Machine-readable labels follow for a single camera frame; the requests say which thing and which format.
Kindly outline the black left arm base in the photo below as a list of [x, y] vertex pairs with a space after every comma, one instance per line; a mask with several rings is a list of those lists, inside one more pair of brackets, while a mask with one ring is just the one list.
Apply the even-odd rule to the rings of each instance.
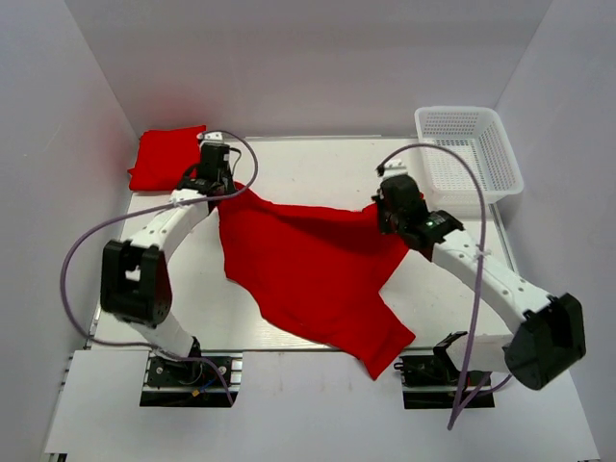
[[151, 354], [141, 389], [140, 407], [231, 408], [219, 375], [232, 400], [240, 391], [243, 357], [240, 353], [214, 353], [208, 359], [216, 366], [199, 362], [178, 363]]

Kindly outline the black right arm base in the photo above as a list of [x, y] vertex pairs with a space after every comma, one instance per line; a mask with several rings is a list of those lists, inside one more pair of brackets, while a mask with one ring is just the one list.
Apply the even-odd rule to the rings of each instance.
[[403, 355], [394, 363], [405, 410], [451, 410], [459, 372], [433, 355]]

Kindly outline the folded red t shirt stack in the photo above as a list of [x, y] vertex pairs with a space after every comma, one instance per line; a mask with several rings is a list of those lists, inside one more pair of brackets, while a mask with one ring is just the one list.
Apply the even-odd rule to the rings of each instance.
[[173, 130], [148, 130], [140, 138], [137, 160], [128, 170], [132, 192], [170, 192], [185, 171], [200, 160], [197, 125]]

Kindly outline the white plastic basket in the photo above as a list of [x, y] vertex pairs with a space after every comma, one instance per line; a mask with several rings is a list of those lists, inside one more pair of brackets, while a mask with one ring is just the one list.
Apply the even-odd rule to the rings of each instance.
[[[494, 204], [524, 189], [524, 180], [500, 116], [473, 106], [421, 107], [415, 114], [418, 141], [455, 152], [473, 171], [486, 204]], [[475, 185], [468, 172], [449, 154], [420, 149], [429, 197], [439, 208], [478, 212]]]

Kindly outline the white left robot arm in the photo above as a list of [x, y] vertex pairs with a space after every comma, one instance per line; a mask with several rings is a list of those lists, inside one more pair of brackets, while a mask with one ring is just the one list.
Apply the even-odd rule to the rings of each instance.
[[100, 305], [130, 325], [170, 362], [181, 383], [203, 373], [198, 340], [171, 314], [167, 263], [197, 224], [211, 215], [218, 198], [236, 191], [229, 165], [231, 147], [220, 137], [198, 142], [199, 162], [188, 167], [169, 197], [172, 207], [156, 214], [125, 241], [109, 241], [102, 254]]

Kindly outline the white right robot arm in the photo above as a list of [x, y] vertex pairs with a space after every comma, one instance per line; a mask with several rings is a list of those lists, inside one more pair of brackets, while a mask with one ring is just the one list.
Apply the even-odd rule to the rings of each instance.
[[525, 281], [487, 253], [463, 224], [445, 211], [430, 211], [414, 179], [386, 175], [373, 198], [381, 231], [472, 290], [504, 322], [505, 335], [456, 332], [433, 348], [436, 375], [448, 384], [469, 371], [509, 373], [540, 390], [586, 354], [580, 302], [555, 296]]

